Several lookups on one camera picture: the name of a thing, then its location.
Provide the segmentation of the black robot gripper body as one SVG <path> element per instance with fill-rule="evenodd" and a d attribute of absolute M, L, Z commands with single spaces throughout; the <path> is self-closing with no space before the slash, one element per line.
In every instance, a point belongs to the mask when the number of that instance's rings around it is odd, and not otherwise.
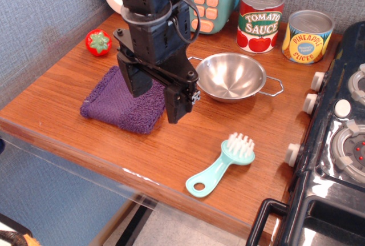
<path fill-rule="evenodd" d="M 189 4 L 182 0 L 168 2 L 157 13 L 139 14 L 122 6 L 121 17 L 127 29 L 117 29 L 119 54 L 135 58 L 152 82 L 170 84 L 196 84 L 198 75 L 186 56 L 194 41 L 189 28 Z"/>

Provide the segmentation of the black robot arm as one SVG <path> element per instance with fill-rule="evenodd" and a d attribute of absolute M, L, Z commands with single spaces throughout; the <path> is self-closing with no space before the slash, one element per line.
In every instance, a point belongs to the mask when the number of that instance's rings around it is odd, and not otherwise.
<path fill-rule="evenodd" d="M 170 123 L 177 123 L 199 100 L 198 74 L 186 55 L 199 30 L 190 32 L 192 0 L 122 0 L 127 29 L 114 32 L 118 64 L 133 97 L 145 94 L 155 80 L 164 89 Z"/>

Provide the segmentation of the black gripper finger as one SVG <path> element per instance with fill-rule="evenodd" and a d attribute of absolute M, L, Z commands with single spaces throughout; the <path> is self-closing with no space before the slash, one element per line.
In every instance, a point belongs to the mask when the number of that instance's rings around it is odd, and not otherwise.
<path fill-rule="evenodd" d="M 152 78 L 140 69 L 137 59 L 117 54 L 117 61 L 127 88 L 134 98 L 145 94 L 152 87 Z"/>
<path fill-rule="evenodd" d="M 183 84 L 166 86 L 164 99 L 168 122 L 177 124 L 183 116 L 190 113 L 196 102 L 200 100 L 200 94 L 195 83 L 192 88 Z"/>

